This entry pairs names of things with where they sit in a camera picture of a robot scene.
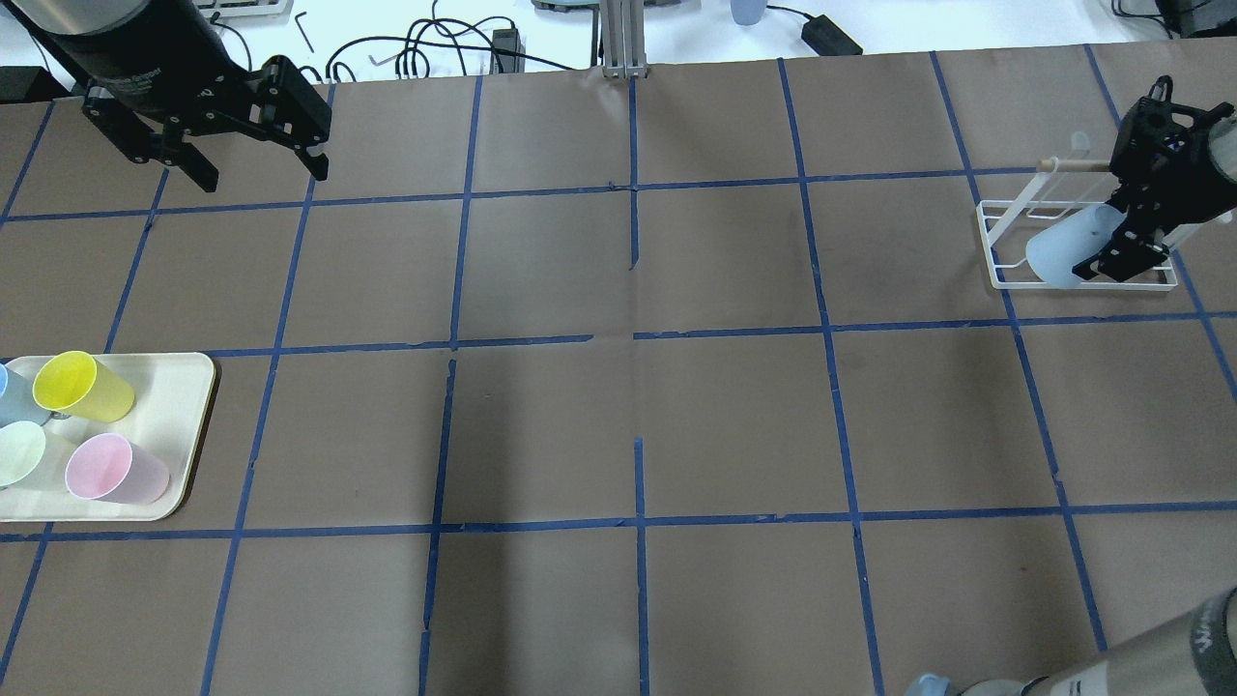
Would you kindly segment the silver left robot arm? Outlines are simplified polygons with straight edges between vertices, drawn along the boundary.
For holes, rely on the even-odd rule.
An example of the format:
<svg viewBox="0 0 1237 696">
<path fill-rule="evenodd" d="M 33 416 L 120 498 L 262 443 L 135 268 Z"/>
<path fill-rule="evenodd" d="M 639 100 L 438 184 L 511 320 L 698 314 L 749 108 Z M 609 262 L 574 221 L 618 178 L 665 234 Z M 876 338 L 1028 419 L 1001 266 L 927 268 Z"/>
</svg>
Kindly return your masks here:
<svg viewBox="0 0 1237 696">
<path fill-rule="evenodd" d="M 193 140 L 242 134 L 291 150 L 314 180 L 327 180 L 327 98 L 286 56 L 252 70 L 239 66 L 193 2 L 7 1 L 5 7 L 84 85 L 80 112 L 129 161 L 158 161 L 214 192 L 219 171 Z"/>
</svg>

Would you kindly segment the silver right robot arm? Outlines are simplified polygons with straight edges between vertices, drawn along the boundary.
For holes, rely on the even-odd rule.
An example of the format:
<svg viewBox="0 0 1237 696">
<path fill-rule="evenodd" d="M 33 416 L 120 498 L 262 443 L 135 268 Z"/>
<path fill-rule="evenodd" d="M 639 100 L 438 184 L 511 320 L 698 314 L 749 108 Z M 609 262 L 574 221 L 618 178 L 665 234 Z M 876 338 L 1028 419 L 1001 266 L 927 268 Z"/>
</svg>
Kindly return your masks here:
<svg viewBox="0 0 1237 696">
<path fill-rule="evenodd" d="M 1068 159 L 1051 156 L 1012 202 L 980 202 L 976 220 L 990 282 L 1002 278 L 995 244 L 1012 225 L 1047 227 L 1025 242 L 1016 269 L 1034 291 L 1170 291 L 1171 252 L 1204 224 L 1235 211 L 1235 106 L 1202 109 L 1171 96 L 1158 75 L 1121 120 L 1108 161 L 1089 159 L 1085 134 Z M 969 695 L 1232 695 L 1235 591 L 1131 640 L 1029 681 L 974 682 Z"/>
</svg>

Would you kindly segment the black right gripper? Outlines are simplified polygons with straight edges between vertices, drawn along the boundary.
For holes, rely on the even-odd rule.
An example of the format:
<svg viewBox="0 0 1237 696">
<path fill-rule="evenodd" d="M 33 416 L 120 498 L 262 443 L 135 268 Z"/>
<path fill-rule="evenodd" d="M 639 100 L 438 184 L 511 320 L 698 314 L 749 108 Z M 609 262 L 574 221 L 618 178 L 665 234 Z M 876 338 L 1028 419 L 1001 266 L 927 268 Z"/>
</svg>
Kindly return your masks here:
<svg viewBox="0 0 1237 696">
<path fill-rule="evenodd" d="M 1171 75 L 1158 75 L 1123 116 L 1110 155 L 1118 187 L 1089 208 L 1096 248 L 1074 277 L 1131 279 L 1166 261 L 1166 235 L 1179 226 L 1235 210 L 1235 105 L 1178 104 L 1171 88 Z"/>
</svg>

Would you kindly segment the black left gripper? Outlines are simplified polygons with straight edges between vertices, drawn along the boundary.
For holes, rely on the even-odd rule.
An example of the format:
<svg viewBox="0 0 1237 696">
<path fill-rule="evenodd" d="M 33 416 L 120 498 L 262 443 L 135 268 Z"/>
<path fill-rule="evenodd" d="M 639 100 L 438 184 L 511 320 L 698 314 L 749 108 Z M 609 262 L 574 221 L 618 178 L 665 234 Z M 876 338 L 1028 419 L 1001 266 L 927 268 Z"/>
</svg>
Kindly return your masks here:
<svg viewBox="0 0 1237 696">
<path fill-rule="evenodd" d="M 238 132 L 292 150 L 317 182 L 329 177 L 332 106 L 282 54 L 260 70 L 186 54 L 84 54 L 80 67 L 90 75 L 80 114 L 129 161 L 158 159 L 213 193 L 219 171 L 189 135 Z"/>
</svg>

